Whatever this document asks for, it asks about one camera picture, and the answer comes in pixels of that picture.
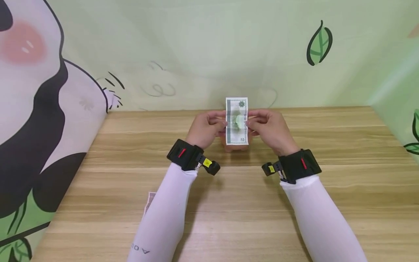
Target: leaf illustration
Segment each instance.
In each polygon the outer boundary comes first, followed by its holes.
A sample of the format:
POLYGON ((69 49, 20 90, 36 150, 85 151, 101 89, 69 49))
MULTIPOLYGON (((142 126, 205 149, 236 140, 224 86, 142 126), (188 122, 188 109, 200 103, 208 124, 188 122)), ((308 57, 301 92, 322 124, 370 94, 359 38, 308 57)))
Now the leaf illustration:
POLYGON ((407 152, 419 155, 419 143, 410 143, 404 146, 407 152))
POLYGON ((307 62, 314 66, 321 63, 332 47, 333 37, 329 28, 323 27, 321 20, 320 27, 310 40, 307 47, 307 62))
POLYGON ((13 244, 15 258, 18 262, 29 262, 32 258, 31 247, 26 239, 18 240, 13 244))
POLYGON ((416 140, 419 142, 419 109, 415 110, 413 114, 412 133, 416 140))
POLYGON ((32 250, 27 239, 18 239, 0 247, 0 261, 29 262, 31 259, 32 250))

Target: banknote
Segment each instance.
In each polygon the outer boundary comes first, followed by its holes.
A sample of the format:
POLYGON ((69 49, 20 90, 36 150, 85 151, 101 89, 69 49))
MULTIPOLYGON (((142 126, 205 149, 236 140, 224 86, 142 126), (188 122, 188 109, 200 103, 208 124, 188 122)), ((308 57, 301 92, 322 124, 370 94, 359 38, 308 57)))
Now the banknote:
POLYGON ((153 202, 155 195, 156 195, 156 192, 148 192, 147 204, 144 207, 144 213, 142 214, 142 217, 144 217, 144 215, 147 213, 147 210, 150 207, 151 202, 153 202))
POLYGON ((248 145, 246 120, 249 107, 247 97, 227 97, 225 104, 226 145, 248 145))

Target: black wrist strap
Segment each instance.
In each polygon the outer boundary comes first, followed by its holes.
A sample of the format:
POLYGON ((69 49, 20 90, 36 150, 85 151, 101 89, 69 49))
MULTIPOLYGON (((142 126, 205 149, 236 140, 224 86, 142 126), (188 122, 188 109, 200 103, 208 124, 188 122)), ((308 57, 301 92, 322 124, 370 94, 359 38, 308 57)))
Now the black wrist strap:
POLYGON ((208 173, 215 176, 221 168, 220 165, 203 154, 204 150, 199 146, 178 139, 167 154, 167 159, 179 165, 183 171, 195 170, 202 165, 208 173))
POLYGON ((262 166, 267 176, 279 173, 281 181, 296 184, 296 180, 321 173, 316 159, 309 149, 300 150, 289 156, 280 156, 275 163, 268 162, 262 166))

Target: wrist clip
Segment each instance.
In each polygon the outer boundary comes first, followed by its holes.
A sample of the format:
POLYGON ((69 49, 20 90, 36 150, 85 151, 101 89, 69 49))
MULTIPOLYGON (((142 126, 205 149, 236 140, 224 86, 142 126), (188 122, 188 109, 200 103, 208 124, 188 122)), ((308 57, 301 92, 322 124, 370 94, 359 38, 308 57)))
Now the wrist clip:
POLYGON ((197 145, 190 145, 178 139, 167 154, 167 159, 179 165, 183 171, 195 170, 201 164, 207 173, 215 176, 220 170, 220 165, 207 159, 204 150, 197 145))

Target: wooden table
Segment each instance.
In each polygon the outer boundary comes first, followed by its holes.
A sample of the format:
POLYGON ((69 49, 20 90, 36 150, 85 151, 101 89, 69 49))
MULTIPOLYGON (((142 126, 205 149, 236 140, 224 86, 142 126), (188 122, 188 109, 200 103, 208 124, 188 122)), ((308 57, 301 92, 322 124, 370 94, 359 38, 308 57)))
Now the wooden table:
MULTIPOLYGON (((295 140, 310 148, 321 180, 369 262, 419 259, 419 168, 369 107, 282 109, 295 140)), ((33 262, 125 262, 149 191, 169 166, 196 111, 110 113, 33 262)), ((310 261, 292 209, 260 166, 274 161, 259 138, 248 152, 205 152, 222 166, 192 185, 174 261, 310 261)))

